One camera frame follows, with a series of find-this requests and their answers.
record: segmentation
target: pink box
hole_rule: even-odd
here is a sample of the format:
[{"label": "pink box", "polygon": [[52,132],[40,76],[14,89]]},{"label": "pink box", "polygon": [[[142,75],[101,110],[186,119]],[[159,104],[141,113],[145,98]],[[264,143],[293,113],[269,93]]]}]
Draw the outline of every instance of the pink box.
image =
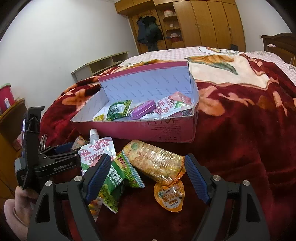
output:
[{"label": "pink box", "polygon": [[[193,142],[198,116],[199,92],[189,72],[187,61],[149,64],[100,78],[102,89],[71,119],[82,135],[89,135],[92,128],[100,137],[137,139],[159,142]],[[191,98],[193,115],[144,121],[93,121],[97,112],[110,104],[132,99],[137,103],[158,101],[176,91]]]}]

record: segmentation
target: pink sleeve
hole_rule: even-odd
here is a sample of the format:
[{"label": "pink sleeve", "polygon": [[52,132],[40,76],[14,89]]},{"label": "pink sleeve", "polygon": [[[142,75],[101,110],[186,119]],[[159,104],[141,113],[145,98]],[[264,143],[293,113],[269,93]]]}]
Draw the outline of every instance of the pink sleeve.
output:
[{"label": "pink sleeve", "polygon": [[17,217],[15,214],[15,200],[8,199],[4,204],[4,214],[6,222],[15,233],[15,235],[21,240],[26,241],[28,227]]}]

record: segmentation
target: green snack bag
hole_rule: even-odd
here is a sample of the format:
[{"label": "green snack bag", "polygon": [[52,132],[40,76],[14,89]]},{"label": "green snack bag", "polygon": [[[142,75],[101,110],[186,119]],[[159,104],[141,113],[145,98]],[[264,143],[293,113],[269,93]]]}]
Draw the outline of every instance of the green snack bag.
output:
[{"label": "green snack bag", "polygon": [[123,180],[126,178],[124,172],[116,164],[111,163],[111,169],[107,174],[99,196],[103,203],[114,213],[118,212],[118,200],[123,193]]},{"label": "green snack bag", "polygon": [[124,100],[113,103],[107,113],[107,121],[112,121],[122,117],[126,117],[131,106],[132,100]]},{"label": "green snack bag", "polygon": [[128,180],[128,185],[132,188],[144,188],[145,184],[141,180],[136,169],[131,165],[127,157],[123,152],[120,152],[114,159],[114,162],[120,167],[124,172],[126,179]]}]

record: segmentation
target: fleece blanket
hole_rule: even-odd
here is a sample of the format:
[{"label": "fleece blanket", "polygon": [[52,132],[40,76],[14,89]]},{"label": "fleece blanket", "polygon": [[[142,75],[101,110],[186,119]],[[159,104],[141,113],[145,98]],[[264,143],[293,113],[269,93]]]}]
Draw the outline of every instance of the fleece blanket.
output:
[{"label": "fleece blanket", "polygon": [[[193,153],[201,165],[226,181],[249,180],[271,238],[279,240],[292,237],[295,230],[296,87],[285,73],[288,69],[263,59],[242,53],[186,57],[200,92],[195,140],[150,144],[179,155]],[[70,120],[101,88],[100,76],[159,61],[112,68],[65,90],[42,118],[41,135],[48,135],[46,144],[76,139],[79,133]],[[129,142],[113,141],[117,152]],[[117,214],[101,208],[97,225],[104,239],[191,240],[206,205],[197,198],[188,176],[181,178],[185,199],[180,213],[162,208],[153,195],[155,182],[142,178],[146,187],[127,188]],[[75,229],[72,233],[79,240]]]}]

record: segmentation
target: red container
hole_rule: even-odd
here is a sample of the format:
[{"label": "red container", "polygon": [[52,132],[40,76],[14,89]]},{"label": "red container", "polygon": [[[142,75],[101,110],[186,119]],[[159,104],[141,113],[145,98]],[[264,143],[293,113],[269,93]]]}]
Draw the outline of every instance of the red container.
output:
[{"label": "red container", "polygon": [[172,43],[175,43],[175,42],[179,42],[179,41],[181,41],[181,39],[180,39],[179,36],[171,37],[170,40],[172,41]]},{"label": "red container", "polygon": [[0,88],[0,109],[2,113],[15,103],[10,87],[11,85],[7,83]]}]

